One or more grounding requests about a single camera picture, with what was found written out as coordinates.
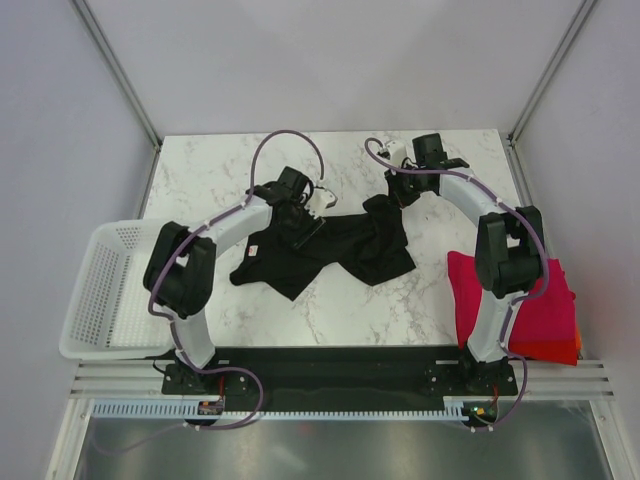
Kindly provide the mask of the black t shirt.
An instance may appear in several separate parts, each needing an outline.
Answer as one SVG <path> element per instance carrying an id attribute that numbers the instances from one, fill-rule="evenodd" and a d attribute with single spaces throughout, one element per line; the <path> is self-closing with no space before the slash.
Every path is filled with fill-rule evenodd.
<path id="1" fill-rule="evenodd" d="M 275 225 L 250 235 L 243 260 L 229 274 L 231 284 L 262 282 L 293 301 L 332 263 L 368 286 L 413 271 L 401 209 L 382 194 L 367 199 L 363 208 L 361 214 L 327 217 L 298 249 Z"/>

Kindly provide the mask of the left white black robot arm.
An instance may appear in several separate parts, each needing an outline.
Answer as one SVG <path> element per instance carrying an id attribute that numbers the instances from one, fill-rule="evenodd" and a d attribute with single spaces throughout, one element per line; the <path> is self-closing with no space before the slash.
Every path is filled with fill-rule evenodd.
<path id="1" fill-rule="evenodd" d="M 161 227 L 143 276 L 150 292 L 148 311 L 169 321 L 176 354 L 188 365 L 185 382 L 196 392 L 211 392 L 220 378 L 218 367 L 209 363 L 215 345 L 205 315 L 217 259 L 270 227 L 287 247 L 298 250 L 324 226 L 324 214 L 336 203 L 332 191 L 286 167 L 277 180 L 252 185 L 244 198 L 210 220 L 193 227 L 170 221 Z"/>

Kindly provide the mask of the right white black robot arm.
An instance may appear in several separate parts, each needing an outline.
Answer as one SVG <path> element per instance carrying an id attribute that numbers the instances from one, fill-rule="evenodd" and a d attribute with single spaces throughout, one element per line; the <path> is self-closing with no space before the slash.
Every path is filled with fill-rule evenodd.
<path id="1" fill-rule="evenodd" d="M 534 206 L 511 207 L 476 176 L 469 164 L 450 158 L 441 137 L 428 134 L 413 140 L 414 157 L 400 141 L 365 149 L 386 168 L 391 194 L 403 203 L 433 193 L 455 206 L 476 227 L 472 278 L 481 287 L 474 325 L 463 342 L 471 358 L 458 368 L 467 392 L 483 392 L 494 381 L 490 364 L 513 353 L 508 347 L 521 304 L 536 298 L 538 280 L 549 283 L 542 217 Z"/>

